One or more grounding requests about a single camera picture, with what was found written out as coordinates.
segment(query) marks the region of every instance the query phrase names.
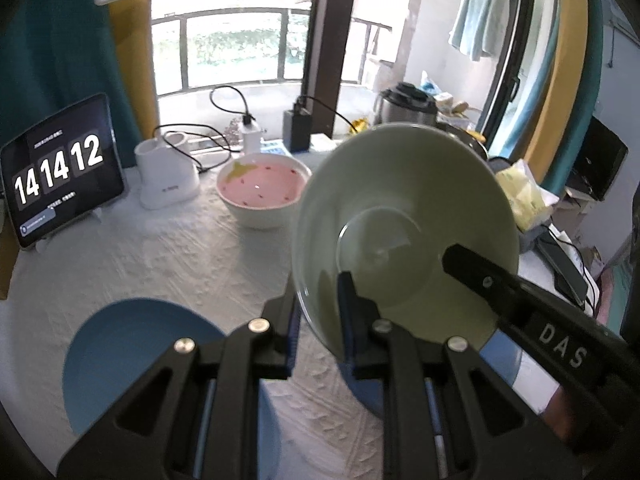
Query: blue plate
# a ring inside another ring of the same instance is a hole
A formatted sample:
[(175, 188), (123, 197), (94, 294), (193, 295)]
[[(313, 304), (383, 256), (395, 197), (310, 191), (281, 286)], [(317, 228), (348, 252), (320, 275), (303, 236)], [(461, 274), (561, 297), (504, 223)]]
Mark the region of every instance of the blue plate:
[[(480, 355), (509, 386), (513, 386), (522, 360), (522, 349), (516, 343), (504, 332), (497, 330), (482, 347)], [(382, 381), (378, 379), (357, 381), (353, 378), (350, 364), (338, 363), (338, 368), (353, 396), (371, 413), (382, 418), (384, 413)]]
[[(178, 304), (148, 298), (117, 301), (91, 316), (71, 342), (63, 369), (65, 409), (74, 433), (88, 430), (181, 337), (203, 345), (223, 333)], [(258, 471), (260, 480), (268, 480), (280, 458), (280, 430), (264, 390), (258, 410)], [(194, 474), (199, 476), (199, 468)]]

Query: bowl rim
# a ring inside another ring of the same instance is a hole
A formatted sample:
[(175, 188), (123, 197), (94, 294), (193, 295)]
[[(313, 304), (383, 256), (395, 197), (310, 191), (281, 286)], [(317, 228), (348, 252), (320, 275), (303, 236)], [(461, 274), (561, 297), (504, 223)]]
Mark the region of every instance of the bowl rim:
[[(473, 152), (473, 150), (471, 148), (469, 148), (468, 146), (465, 146), (464, 142), (461, 142), (460, 139), (457, 139), (455, 136), (450, 136), (449, 134), (447, 134), (446, 132), (443, 132), (442, 130), (439, 130), (438, 128), (435, 128), (434, 126), (427, 126), (425, 124), (417, 124), (417, 123), (384, 123), (384, 124), (377, 124), (376, 126), (373, 126), (372, 128), (370, 128), (369, 130), (366, 130), (356, 136), (350, 137), (349, 139), (347, 139), (346, 142), (342, 142), (340, 143), (340, 145), (338, 145), (329, 155), (329, 157), (327, 157), (327, 160), (329, 158), (331, 158), (332, 156), (335, 155), (335, 153), (341, 153), (343, 151), (345, 151), (346, 149), (353, 149), (353, 147), (355, 147), (356, 145), (361, 144), (362, 142), (365, 142), (364, 139), (366, 139), (367, 137), (370, 136), (375, 136), (375, 135), (388, 135), (388, 132), (386, 132), (386, 130), (393, 130), (396, 129), (398, 127), (403, 127), (404, 129), (407, 130), (412, 130), (414, 132), (418, 131), (418, 130), (426, 130), (428, 132), (431, 133), (435, 133), (437, 135), (446, 137), (447, 139), (449, 139), (450, 142), (452, 142), (455, 146), (458, 146), (458, 148), (460, 150), (463, 150), (465, 153), (467, 153), (468, 155), (471, 155), (470, 160), (473, 160), (474, 163), (477, 163), (478, 167), (482, 167), (484, 168), (484, 171), (490, 175), (492, 177), (492, 179), (495, 180), (495, 175), (493, 173), (493, 171), (491, 170), (491, 168), (489, 168), (489, 166), (487, 165), (487, 163), (483, 160), (481, 160), (478, 155), (476, 153)], [(325, 166), (325, 163), (327, 162), (327, 160), (323, 161), (323, 164), (321, 164), (321, 167), (319, 168), (319, 170), (322, 170), (323, 167)], [(315, 180), (316, 178), (318, 178), (319, 176), (319, 172), (316, 172), (312, 175), (312, 179)], [(309, 193), (309, 189), (310, 187), (305, 186), (305, 189), (303, 189), (303, 192), (300, 194), (300, 201), (305, 198), (305, 196), (308, 195)], [(503, 193), (502, 197), (504, 199), (504, 203), (506, 204), (507, 209), (510, 211), (511, 207), (509, 205), (509, 200), (507, 199), (506, 195)], [(300, 211), (300, 215), (298, 216), (298, 218), (296, 219), (296, 221), (294, 222), (293, 225), (293, 229), (292, 229), (292, 234), (291, 234), (291, 250), (290, 250), (290, 261), (291, 261), (291, 275), (293, 278), (293, 283), (294, 286), (296, 288), (296, 297), (298, 298), (298, 303), (300, 304), (300, 308), (302, 310), (303, 315), (305, 316), (306, 322), (308, 323), (308, 325), (311, 327), (312, 332), (314, 333), (314, 335), (318, 338), (318, 340), (322, 343), (322, 346), (324, 346), (325, 348), (328, 349), (329, 352), (331, 352), (332, 355), (334, 355), (334, 357), (336, 357), (337, 359), (344, 359), (344, 353), (341, 350), (342, 345), (339, 344), (338, 348), (331, 348), (331, 344), (327, 341), (326, 337), (321, 333), (321, 330), (319, 329), (318, 324), (316, 323), (316, 321), (314, 319), (312, 319), (312, 317), (309, 315), (309, 311), (308, 311), (308, 306), (305, 304), (305, 295), (303, 294), (303, 291), (305, 289), (304, 285), (305, 285), (305, 279), (302, 275), (302, 256), (300, 255), (300, 253), (302, 251), (300, 250), (296, 250), (296, 248), (300, 247), (300, 217), (302, 216), (302, 208)], [(516, 222), (515, 222), (515, 218), (513, 217), (513, 215), (511, 214), (510, 216), (511, 218), (511, 223), (513, 225), (513, 246), (515, 248), (515, 252), (514, 255), (512, 256), (513, 261), (511, 262), (511, 265), (509, 266), (509, 268), (507, 269), (509, 272), (517, 272), (518, 268), (520, 266), (520, 252), (518, 250), (519, 248), (519, 242), (518, 242), (518, 228), (516, 226)]]
[[(222, 181), (222, 175), (223, 173), (225, 173), (225, 170), (227, 168), (231, 168), (233, 167), (233, 164), (235, 162), (242, 162), (243, 159), (247, 159), (247, 158), (252, 158), (252, 157), (266, 157), (267, 159), (271, 159), (274, 160), (274, 158), (279, 158), (280, 160), (288, 160), (289, 162), (293, 162), (293, 165), (296, 166), (297, 169), (299, 169), (298, 174), (302, 177), (303, 181), (304, 181), (304, 186), (303, 189), (300, 191), (300, 193), (298, 194), (297, 198), (295, 200), (292, 200), (291, 202), (287, 203), (287, 204), (282, 204), (282, 205), (278, 205), (278, 206), (264, 206), (264, 207), (252, 207), (249, 205), (243, 205), (243, 204), (239, 204), (237, 202), (234, 202), (233, 200), (228, 199), (226, 196), (224, 196), (224, 194), (222, 193), (222, 191), (220, 190), (220, 183)], [(216, 175), (216, 192), (218, 193), (218, 196), (220, 197), (220, 199), (225, 202), (226, 204), (235, 206), (237, 208), (246, 210), (246, 211), (279, 211), (281, 209), (285, 209), (287, 207), (290, 207), (294, 204), (297, 204), (298, 202), (300, 202), (300, 199), (302, 198), (302, 194), (304, 193), (304, 190), (306, 188), (306, 184), (309, 182), (309, 179), (311, 178), (311, 170), (308, 168), (308, 166), (304, 163), (301, 162), (300, 160), (297, 160), (295, 157), (293, 156), (289, 156), (289, 155), (281, 155), (279, 153), (248, 153), (246, 155), (241, 155), (238, 158), (232, 158), (230, 161), (226, 162), (218, 171), (218, 174)]]

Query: yellow tissue package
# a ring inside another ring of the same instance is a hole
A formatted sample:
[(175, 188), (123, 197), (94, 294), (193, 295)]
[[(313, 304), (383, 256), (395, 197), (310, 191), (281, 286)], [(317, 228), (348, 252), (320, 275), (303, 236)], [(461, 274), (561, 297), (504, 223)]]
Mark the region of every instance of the yellow tissue package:
[(551, 216), (559, 198), (538, 186), (524, 160), (498, 172), (495, 177), (509, 199), (516, 225), (521, 231), (529, 231)]

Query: black pot lid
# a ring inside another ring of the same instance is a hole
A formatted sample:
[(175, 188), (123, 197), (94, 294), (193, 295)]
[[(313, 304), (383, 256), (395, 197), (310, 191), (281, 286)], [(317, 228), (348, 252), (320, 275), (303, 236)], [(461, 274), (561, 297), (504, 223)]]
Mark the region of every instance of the black pot lid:
[(408, 110), (425, 114), (438, 113), (436, 99), (411, 83), (398, 83), (395, 88), (385, 90), (383, 97), (391, 103)]

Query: digital clock display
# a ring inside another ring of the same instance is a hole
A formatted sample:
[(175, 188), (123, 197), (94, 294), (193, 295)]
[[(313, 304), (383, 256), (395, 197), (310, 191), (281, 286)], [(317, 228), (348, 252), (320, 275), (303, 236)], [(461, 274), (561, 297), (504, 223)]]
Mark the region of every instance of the digital clock display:
[(29, 247), (125, 189), (107, 96), (76, 103), (0, 151), (4, 195), (18, 241)]

